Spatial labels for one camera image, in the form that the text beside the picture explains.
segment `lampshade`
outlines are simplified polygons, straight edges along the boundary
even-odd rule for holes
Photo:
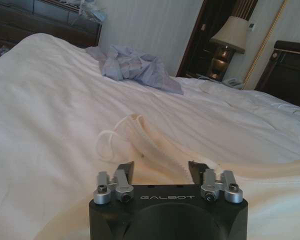
[[[246,51],[248,21],[230,16],[223,27],[211,38],[211,42],[229,46],[239,53]]]

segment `lamp base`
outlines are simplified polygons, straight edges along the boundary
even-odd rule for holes
[[[229,46],[219,46],[211,60],[207,77],[221,82],[224,77],[234,51]]]

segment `screw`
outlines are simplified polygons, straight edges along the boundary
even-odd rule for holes
[[[238,192],[239,191],[239,186],[236,183],[230,183],[229,184],[229,190],[232,192]]]
[[[212,192],[207,192],[204,195],[205,200],[207,200],[209,203],[213,203],[216,200],[215,195]]]
[[[126,193],[124,193],[124,194],[122,194],[122,196],[121,196],[121,202],[122,203],[127,203],[127,202],[129,202],[131,200],[131,196],[130,195],[128,195],[128,194],[126,194]]]
[[[99,185],[97,190],[98,190],[98,193],[104,194],[104,193],[107,192],[107,186],[106,185]]]

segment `wooden headboard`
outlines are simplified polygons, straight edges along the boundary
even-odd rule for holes
[[[300,106],[300,43],[275,43],[255,90]]]

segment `white wall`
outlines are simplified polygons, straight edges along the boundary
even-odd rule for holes
[[[106,8],[100,47],[130,46],[163,60],[177,74],[203,0],[97,0]]]
[[[235,53],[224,79],[233,77],[241,81],[244,80],[282,2],[283,0],[258,0],[249,20],[250,23],[256,23],[256,28],[253,32],[248,32],[246,52],[245,54]],[[254,89],[257,85],[277,40],[300,42],[300,0],[287,2],[286,8],[250,77],[246,86],[247,89]]]

